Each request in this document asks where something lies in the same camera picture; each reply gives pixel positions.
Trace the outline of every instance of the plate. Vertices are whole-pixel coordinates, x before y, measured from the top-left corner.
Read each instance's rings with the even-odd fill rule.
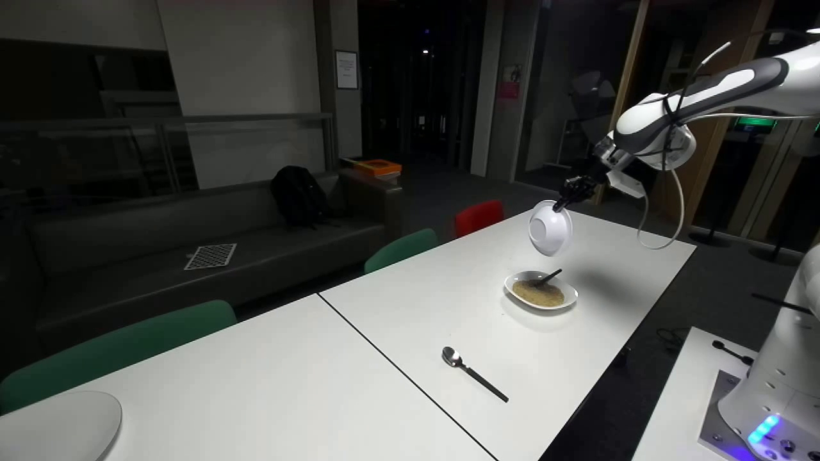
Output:
[[[561,277],[552,278],[548,285],[561,290],[565,303],[561,305],[539,305],[532,303],[526,298],[521,298],[517,293],[514,293],[514,285],[524,281],[524,278],[542,278],[546,277],[546,272],[517,272],[507,278],[506,293],[507,298],[514,298],[517,305],[528,307],[528,309],[539,309],[539,313],[561,313],[570,309],[579,303],[579,290],[574,290],[573,285],[567,285]]]

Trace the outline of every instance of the backpack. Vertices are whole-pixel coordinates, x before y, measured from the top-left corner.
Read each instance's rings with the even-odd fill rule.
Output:
[[[279,170],[273,180],[273,195],[283,217],[291,226],[311,227],[332,217],[327,193],[318,186],[316,177],[303,166]]]

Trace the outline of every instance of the black spoon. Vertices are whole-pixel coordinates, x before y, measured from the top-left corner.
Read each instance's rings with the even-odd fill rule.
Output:
[[[499,398],[503,403],[511,403],[511,398],[499,389],[496,389],[482,374],[478,374],[475,369],[469,369],[465,363],[465,359],[456,354],[456,349],[447,346],[442,350],[442,359],[452,367],[452,369],[465,369],[471,380],[478,380],[482,386],[487,386],[496,398]]]
[[[748,367],[753,363],[751,357],[742,357],[742,354],[730,350],[722,341],[712,341],[712,349],[720,349],[720,350],[730,354],[733,359],[739,359],[739,362],[744,362]]]
[[[556,278],[565,269],[556,269],[555,273],[539,277],[539,278],[528,278],[532,286],[544,286],[552,278]]]

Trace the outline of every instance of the white sign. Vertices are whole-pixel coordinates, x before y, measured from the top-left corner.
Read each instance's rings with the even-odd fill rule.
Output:
[[[337,88],[360,88],[360,53],[337,50]]]

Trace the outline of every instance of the gray sofa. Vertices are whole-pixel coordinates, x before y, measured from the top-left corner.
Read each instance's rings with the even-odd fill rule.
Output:
[[[362,263],[400,227],[397,186],[357,171],[318,177],[339,217],[288,226],[270,185],[245,185],[6,227],[0,335],[36,335],[50,350],[202,299],[252,303]],[[232,266],[186,272],[200,243],[236,241]]]

